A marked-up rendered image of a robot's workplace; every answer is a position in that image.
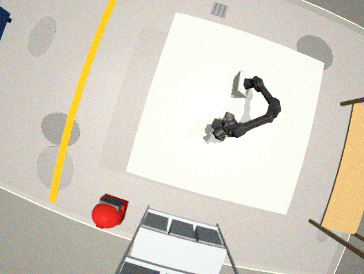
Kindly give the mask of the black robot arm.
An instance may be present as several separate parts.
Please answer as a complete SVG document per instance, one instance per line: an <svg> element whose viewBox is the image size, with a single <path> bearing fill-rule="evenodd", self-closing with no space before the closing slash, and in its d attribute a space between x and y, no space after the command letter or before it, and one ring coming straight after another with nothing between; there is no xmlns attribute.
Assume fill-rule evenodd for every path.
<svg viewBox="0 0 364 274"><path fill-rule="evenodd" d="M236 118L233 118L232 120L227 120L223 123L222 120L215 118L211 126L213 129L215 129L215 131L213 131L212 133L218 140L221 140L225 135L231 138L240 138L249 130L252 130L261 125L263 126L268 123L272 123L281 112L280 100L274 98L269 93L262 78L254 76L253 78L247 79L245 77L243 86L246 90L254 88L257 93L261 92L263 94L264 99L268 103L267 112L266 114L258 118L246 122L238 122Z"/></svg>

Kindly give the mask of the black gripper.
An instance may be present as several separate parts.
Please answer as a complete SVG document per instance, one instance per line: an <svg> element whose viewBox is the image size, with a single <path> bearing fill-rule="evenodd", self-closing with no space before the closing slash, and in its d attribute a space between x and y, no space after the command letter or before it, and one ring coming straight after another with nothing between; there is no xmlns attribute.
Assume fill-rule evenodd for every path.
<svg viewBox="0 0 364 274"><path fill-rule="evenodd" d="M229 111L226 111L224 114L224 117L222 118L222 121L224 123L227 120L230 120L230 119L232 120L234 117L235 117L235 114L233 114ZM220 141L224 141L224 138L225 138L225 136Z"/></svg>

